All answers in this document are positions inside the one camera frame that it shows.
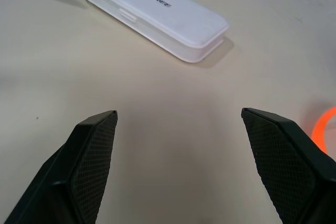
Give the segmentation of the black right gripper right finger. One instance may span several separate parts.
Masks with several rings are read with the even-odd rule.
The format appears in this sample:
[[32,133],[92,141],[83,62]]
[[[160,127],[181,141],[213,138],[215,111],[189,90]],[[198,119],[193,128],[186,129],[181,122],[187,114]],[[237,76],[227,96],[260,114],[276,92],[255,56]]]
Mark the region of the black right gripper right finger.
[[283,224],[336,224],[336,161],[292,120],[242,109],[257,172]]

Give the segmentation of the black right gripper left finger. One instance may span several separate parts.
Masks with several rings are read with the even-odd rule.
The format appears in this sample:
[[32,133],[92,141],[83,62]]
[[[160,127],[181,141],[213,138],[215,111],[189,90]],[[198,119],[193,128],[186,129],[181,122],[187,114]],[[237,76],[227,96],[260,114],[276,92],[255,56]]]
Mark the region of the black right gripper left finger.
[[118,121],[106,111],[78,123],[47,159],[4,224],[95,224]]

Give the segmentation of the white plastic case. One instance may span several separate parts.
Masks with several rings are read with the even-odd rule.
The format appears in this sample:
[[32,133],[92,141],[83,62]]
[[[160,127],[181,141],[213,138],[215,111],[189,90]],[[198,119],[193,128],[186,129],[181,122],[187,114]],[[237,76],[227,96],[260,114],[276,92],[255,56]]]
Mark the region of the white plastic case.
[[178,59],[198,63],[224,41],[228,21],[193,0],[87,0]]

